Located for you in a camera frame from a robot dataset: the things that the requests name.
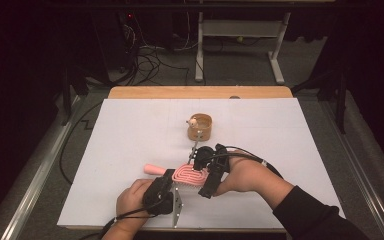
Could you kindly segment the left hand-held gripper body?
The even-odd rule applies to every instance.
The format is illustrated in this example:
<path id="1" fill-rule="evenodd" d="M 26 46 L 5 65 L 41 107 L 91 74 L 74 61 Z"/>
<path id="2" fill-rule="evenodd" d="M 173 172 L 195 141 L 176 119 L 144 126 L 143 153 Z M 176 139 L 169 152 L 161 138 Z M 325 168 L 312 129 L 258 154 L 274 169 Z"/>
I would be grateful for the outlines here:
<path id="1" fill-rule="evenodd" d="M 176 228 L 183 208 L 179 189 L 171 177 L 157 177 L 143 195 L 143 206 L 151 216 L 170 215 Z"/>

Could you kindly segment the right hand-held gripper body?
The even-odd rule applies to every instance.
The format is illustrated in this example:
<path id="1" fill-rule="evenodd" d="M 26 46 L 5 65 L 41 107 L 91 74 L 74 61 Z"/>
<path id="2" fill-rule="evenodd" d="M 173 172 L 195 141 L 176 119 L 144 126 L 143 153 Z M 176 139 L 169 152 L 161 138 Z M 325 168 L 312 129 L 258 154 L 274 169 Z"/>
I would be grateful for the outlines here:
<path id="1" fill-rule="evenodd" d="M 229 172 L 229 156 L 225 146 L 217 144 L 215 148 L 209 146 L 198 146 L 202 141 L 195 140 L 191 153 L 189 154 L 188 163 L 194 165 L 195 160 L 201 160 L 204 168 L 209 173 Z"/>

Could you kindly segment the pink hair brush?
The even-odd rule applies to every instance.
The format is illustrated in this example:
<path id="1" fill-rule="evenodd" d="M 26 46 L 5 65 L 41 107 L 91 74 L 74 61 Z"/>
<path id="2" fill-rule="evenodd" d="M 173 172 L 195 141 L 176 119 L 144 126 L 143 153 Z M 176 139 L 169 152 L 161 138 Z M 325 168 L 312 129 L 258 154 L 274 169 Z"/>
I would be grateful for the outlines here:
<path id="1" fill-rule="evenodd" d="M 167 169 L 169 168 L 146 164 L 143 167 L 143 172 L 148 175 L 163 176 Z M 193 169 L 192 164 L 183 164 L 174 170 L 175 173 L 173 175 L 173 183 L 183 188 L 188 187 L 195 190 L 203 187 L 209 175 L 209 172 L 206 168 L 202 169 L 201 171 L 196 171 Z"/>

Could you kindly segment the person's left hand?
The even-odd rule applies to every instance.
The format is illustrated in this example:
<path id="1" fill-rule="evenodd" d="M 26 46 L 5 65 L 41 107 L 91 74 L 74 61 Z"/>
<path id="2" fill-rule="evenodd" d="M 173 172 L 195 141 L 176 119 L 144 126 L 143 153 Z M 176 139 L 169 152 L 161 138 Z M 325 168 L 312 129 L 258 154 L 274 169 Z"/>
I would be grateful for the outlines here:
<path id="1" fill-rule="evenodd" d="M 143 195 L 152 184 L 152 179 L 138 179 L 125 189 L 117 198 L 116 215 L 127 214 L 143 207 Z M 136 233 L 147 221 L 149 214 L 143 210 L 129 215 L 127 218 L 118 220 L 115 224 L 117 230 Z"/>

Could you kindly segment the person's right hand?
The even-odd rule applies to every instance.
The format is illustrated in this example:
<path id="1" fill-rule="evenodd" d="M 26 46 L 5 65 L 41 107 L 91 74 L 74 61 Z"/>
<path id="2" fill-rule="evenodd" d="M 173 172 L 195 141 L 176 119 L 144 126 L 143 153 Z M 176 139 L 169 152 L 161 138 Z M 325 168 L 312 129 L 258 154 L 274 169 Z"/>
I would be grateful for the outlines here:
<path id="1" fill-rule="evenodd" d="M 262 163 L 254 161 L 243 151 L 229 152 L 230 172 L 218 186 L 214 196 L 220 196 L 230 191 L 254 191 L 257 180 L 269 173 L 270 170 Z"/>

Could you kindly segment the wooden holder with small figure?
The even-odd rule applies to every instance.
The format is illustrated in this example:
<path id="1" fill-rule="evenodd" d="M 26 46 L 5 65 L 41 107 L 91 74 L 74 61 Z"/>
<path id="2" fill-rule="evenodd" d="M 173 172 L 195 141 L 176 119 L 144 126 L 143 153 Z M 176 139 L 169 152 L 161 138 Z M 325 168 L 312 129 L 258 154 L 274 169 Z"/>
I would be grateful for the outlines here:
<path id="1" fill-rule="evenodd" d="M 212 118 L 204 113 L 192 115 L 186 123 L 188 124 L 187 136 L 190 140 L 208 141 L 212 132 Z"/>

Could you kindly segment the white table cover sheet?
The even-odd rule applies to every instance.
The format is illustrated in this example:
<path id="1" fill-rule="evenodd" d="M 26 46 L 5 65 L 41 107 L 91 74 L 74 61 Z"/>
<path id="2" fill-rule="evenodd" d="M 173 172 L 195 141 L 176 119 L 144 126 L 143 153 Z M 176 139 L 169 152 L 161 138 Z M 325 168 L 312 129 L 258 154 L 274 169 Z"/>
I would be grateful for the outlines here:
<path id="1" fill-rule="evenodd" d="M 117 196 L 153 164 L 177 168 L 187 162 L 192 115 L 212 118 L 209 146 L 250 151 L 283 178 L 324 204 L 340 201 L 300 104 L 279 99 L 107 99 L 58 220 L 70 229 L 100 228 L 115 215 Z"/>

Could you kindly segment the black stand leg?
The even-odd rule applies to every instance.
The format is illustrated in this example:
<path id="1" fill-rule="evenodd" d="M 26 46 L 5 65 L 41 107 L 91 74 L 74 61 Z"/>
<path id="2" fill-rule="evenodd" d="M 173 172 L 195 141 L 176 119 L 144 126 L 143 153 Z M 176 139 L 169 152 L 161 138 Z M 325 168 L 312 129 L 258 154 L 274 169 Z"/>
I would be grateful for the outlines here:
<path id="1" fill-rule="evenodd" d="M 62 99 L 64 118 L 62 125 L 65 126 L 72 115 L 71 89 L 74 89 L 77 95 L 85 96 L 88 94 L 86 77 L 76 65 L 67 66 L 63 72 L 62 78 Z"/>
<path id="2" fill-rule="evenodd" d="M 334 120 L 339 131 L 344 134 L 344 118 L 346 110 L 347 79 L 341 68 L 327 70 L 291 88 L 292 94 L 304 89 L 318 88 L 317 98 L 320 101 L 336 102 Z"/>

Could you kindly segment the black device with red light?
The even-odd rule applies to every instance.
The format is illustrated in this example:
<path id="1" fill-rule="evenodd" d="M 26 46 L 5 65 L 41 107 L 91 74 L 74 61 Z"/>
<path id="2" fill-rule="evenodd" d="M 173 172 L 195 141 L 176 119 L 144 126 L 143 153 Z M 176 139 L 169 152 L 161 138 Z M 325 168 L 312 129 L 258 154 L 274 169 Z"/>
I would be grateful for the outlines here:
<path id="1" fill-rule="evenodd" d="M 125 26 L 122 14 L 95 12 L 92 18 L 107 69 L 131 69 L 134 54 L 128 45 L 126 34 L 129 28 Z"/>

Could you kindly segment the metal floor rail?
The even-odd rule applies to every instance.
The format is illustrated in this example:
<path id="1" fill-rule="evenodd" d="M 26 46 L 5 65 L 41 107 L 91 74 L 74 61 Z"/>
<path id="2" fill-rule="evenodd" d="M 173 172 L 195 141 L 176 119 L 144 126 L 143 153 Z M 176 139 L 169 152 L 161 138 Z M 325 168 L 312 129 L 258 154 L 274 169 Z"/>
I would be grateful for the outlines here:
<path id="1" fill-rule="evenodd" d="M 56 162 L 56 159 L 62 149 L 64 141 L 73 126 L 74 117 L 81 108 L 84 100 L 80 96 L 75 96 L 69 106 L 72 108 L 72 115 L 65 124 L 58 124 L 55 130 L 56 135 L 51 140 L 50 147 L 40 160 L 40 165 L 29 182 L 28 188 L 24 192 L 11 220 L 9 221 L 0 240 L 17 240 L 32 213 L 47 178 Z"/>
<path id="2" fill-rule="evenodd" d="M 351 208 L 351 201 L 344 199 L 347 213 L 356 218 L 359 226 L 372 239 L 384 240 L 384 154 L 371 130 L 351 102 L 346 109 L 345 127 L 341 131 L 328 102 L 320 103 L 328 117 L 345 154 L 345 162 L 363 201 L 362 206 Z"/>

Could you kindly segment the white metal desk frame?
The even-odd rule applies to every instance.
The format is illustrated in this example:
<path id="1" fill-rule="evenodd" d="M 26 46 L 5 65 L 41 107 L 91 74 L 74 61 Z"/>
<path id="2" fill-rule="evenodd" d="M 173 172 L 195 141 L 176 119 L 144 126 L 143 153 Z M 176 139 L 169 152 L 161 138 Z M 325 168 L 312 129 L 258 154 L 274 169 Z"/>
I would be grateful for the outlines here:
<path id="1" fill-rule="evenodd" d="M 205 20 L 202 12 L 198 17 L 198 40 L 195 60 L 195 80 L 204 80 L 204 37 L 249 37 L 274 38 L 276 45 L 273 51 L 267 52 L 270 66 L 278 85 L 284 85 L 285 80 L 278 62 L 278 55 L 288 28 L 291 13 L 283 15 L 282 20 L 254 21 L 254 20 Z"/>

